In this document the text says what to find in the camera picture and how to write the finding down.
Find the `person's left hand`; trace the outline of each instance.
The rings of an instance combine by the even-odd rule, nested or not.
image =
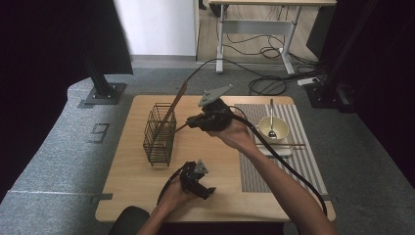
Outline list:
[[[167,190],[165,190],[165,193],[162,196],[158,207],[170,213],[182,207],[187,202],[195,198],[197,198],[197,196],[194,195],[193,193],[188,192],[188,191],[183,191],[180,178],[179,176],[176,176],[171,181]]]

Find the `gray carpet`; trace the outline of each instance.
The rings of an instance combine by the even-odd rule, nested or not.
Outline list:
[[[135,69],[108,75],[127,87],[116,106],[79,109],[93,84],[85,79],[68,91],[65,109],[47,139],[0,206],[0,234],[106,234],[95,219],[99,196],[134,96],[176,94],[194,69]],[[262,70],[272,74],[278,71]],[[186,94],[233,84],[226,95],[248,95],[257,76],[245,70],[200,70]],[[415,234],[415,191],[358,115],[317,110],[302,87],[291,96],[337,213],[341,234]],[[94,125],[109,125],[102,143]],[[296,234],[288,224],[286,234]]]

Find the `bowl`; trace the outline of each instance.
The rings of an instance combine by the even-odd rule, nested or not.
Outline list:
[[[268,143],[278,143],[290,133],[290,127],[284,120],[279,117],[274,117],[273,122],[274,131],[277,134],[276,138],[268,136],[268,133],[271,130],[271,117],[264,117],[259,121],[259,125],[257,126],[259,133]]]

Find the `black metal basket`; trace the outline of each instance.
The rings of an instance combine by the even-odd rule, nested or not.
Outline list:
[[[147,120],[143,147],[152,166],[156,164],[170,165],[174,131],[177,123],[174,112],[171,113],[162,130],[159,130],[170,107],[171,104],[169,103],[156,103]]]

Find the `wooden table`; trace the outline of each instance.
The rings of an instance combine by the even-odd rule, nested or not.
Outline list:
[[[336,0],[209,0],[210,4],[221,5],[219,19],[219,43],[216,54],[216,72],[223,72],[223,34],[244,33],[244,34],[265,34],[285,35],[286,40],[283,48],[280,48],[281,58],[288,74],[294,74],[293,65],[288,55],[291,41],[299,21],[302,6],[334,6]],[[291,21],[253,21],[253,20],[226,20],[224,5],[279,5],[297,6],[295,17]]]
[[[275,104],[293,105],[290,97],[272,97]],[[103,194],[112,194],[110,200],[101,200],[96,218],[115,221],[129,206],[151,212],[168,177],[187,161],[203,160],[209,173],[200,183],[216,187],[207,199],[196,199],[173,213],[168,221],[289,221],[271,193],[243,193],[239,153],[217,138],[209,137],[199,128],[177,132],[170,166],[153,166],[143,149],[144,128],[155,103],[171,103],[174,96],[140,95],[134,98],[125,123],[115,158]],[[177,125],[201,112],[201,96],[183,96],[175,109]],[[268,104],[270,97],[223,96],[229,106],[234,104]],[[329,218],[335,219],[331,202],[326,202]]]

